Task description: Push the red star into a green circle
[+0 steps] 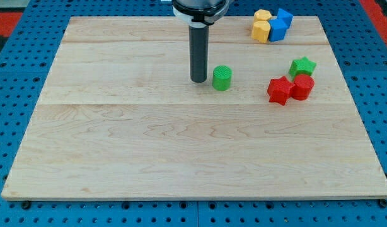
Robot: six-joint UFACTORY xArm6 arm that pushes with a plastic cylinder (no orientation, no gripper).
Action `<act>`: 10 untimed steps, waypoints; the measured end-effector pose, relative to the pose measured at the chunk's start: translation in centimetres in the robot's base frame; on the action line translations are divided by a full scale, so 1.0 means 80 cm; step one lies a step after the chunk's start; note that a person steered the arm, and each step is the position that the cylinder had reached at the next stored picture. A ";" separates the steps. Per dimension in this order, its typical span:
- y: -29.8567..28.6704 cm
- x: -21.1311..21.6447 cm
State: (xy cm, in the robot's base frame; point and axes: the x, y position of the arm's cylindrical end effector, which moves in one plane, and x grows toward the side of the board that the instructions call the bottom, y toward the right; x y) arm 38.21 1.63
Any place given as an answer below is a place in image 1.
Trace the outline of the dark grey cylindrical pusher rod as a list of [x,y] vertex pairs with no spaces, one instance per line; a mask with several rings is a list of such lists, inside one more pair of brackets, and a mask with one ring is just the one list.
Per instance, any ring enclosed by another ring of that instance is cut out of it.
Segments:
[[207,79],[209,27],[189,27],[190,79],[203,83]]

